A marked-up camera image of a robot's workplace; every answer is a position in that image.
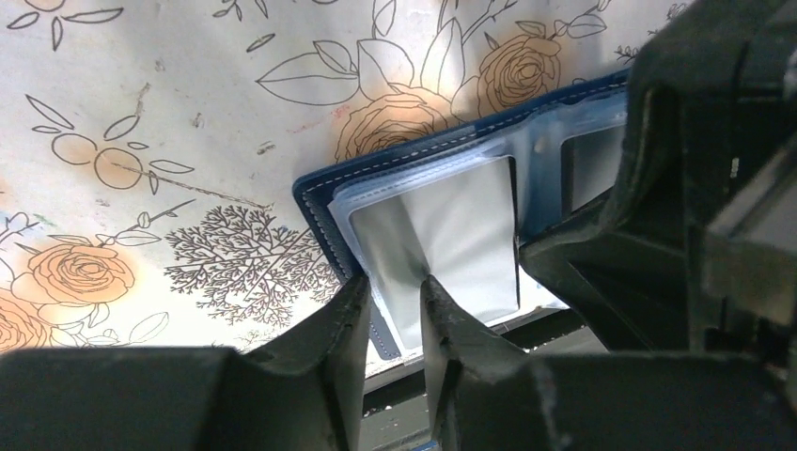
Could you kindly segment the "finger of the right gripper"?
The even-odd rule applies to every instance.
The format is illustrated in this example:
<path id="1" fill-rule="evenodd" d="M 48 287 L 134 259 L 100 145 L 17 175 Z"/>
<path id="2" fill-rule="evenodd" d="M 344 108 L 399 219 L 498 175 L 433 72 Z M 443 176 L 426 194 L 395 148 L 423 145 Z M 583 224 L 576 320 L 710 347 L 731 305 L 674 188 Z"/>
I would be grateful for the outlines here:
<path id="1" fill-rule="evenodd" d="M 520 253 L 524 270 L 609 350 L 688 350 L 683 194 L 651 190 L 627 222 L 596 233 L 603 194 Z"/>

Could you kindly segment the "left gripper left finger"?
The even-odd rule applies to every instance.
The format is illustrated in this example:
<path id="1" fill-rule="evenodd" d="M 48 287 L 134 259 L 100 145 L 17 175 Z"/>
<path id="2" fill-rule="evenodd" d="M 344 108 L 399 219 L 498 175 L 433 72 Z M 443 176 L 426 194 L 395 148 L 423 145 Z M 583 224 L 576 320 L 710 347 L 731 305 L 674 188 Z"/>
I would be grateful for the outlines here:
<path id="1" fill-rule="evenodd" d="M 18 350 L 1 360 L 5 450 L 354 450 L 369 285 L 352 277 L 264 346 Z"/>

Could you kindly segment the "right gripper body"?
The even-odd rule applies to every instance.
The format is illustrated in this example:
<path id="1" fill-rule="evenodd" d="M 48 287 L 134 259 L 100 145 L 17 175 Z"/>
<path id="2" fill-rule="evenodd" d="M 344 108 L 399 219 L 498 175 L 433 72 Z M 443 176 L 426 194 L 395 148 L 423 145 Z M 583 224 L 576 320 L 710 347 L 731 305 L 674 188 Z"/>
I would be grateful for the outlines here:
<path id="1" fill-rule="evenodd" d="M 639 346 L 785 363 L 792 308 L 765 293 L 789 265 L 745 263 L 709 231 L 796 133 L 795 55 L 792 1 L 696 1 L 637 54 L 606 221 L 637 245 L 612 301 Z"/>

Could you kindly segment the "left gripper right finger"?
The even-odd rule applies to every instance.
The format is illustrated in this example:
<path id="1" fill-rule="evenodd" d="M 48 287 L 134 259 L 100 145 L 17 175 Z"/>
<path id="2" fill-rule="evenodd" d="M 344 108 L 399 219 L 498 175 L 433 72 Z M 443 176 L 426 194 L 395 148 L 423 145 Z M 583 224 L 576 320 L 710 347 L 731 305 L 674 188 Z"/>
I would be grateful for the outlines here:
<path id="1" fill-rule="evenodd" d="M 792 450 L 796 411 L 741 355 L 529 353 L 420 288 L 431 434 L 444 450 Z"/>

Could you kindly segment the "navy blue card holder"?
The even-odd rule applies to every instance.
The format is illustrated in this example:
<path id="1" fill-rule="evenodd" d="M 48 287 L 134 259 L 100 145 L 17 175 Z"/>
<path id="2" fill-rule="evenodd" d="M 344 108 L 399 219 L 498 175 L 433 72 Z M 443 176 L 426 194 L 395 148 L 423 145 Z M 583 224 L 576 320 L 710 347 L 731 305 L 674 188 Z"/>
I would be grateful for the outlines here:
<path id="1" fill-rule="evenodd" d="M 307 174 L 294 199 L 334 272 L 362 272 L 384 360 L 421 351 L 420 286 L 436 277 L 493 326 L 527 308 L 517 253 L 615 183 L 628 72 Z"/>

